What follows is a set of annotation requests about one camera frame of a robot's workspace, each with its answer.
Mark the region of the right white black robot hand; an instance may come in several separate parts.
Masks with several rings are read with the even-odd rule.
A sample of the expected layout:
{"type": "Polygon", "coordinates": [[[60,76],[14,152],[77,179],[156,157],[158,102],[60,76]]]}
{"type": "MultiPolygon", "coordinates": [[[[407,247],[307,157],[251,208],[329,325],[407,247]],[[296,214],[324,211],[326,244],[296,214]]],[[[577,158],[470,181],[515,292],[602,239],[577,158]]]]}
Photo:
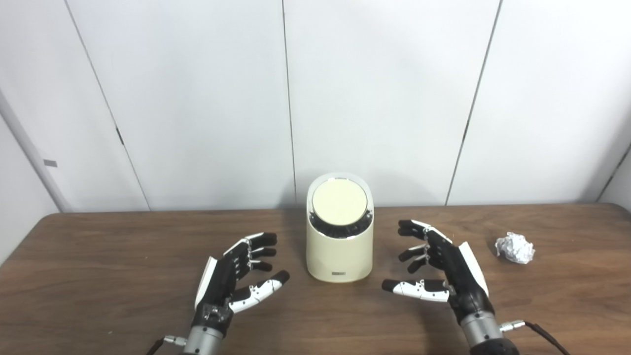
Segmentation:
{"type": "Polygon", "coordinates": [[[429,265],[444,272],[445,279],[386,279],[382,283],[383,290],[399,296],[448,303],[457,322],[470,315],[495,314],[485,277],[467,242],[457,246],[439,229],[417,220],[400,220],[398,225],[399,236],[412,236],[423,241],[398,257],[401,262],[412,261],[408,272],[413,274],[429,265]]]}

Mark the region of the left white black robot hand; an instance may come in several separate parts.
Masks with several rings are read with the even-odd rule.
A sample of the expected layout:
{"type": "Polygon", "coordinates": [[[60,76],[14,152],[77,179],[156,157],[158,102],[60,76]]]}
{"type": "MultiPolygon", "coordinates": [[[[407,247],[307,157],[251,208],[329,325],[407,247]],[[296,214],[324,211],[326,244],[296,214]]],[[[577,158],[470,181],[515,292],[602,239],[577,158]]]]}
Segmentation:
{"type": "Polygon", "coordinates": [[[273,266],[261,257],[277,254],[274,232],[259,232],[239,239],[219,259],[209,257],[195,298],[193,327],[213,329],[226,337],[234,314],[261,303],[289,280],[281,270],[266,280],[237,288],[237,283],[251,271],[270,272],[273,266]]]}

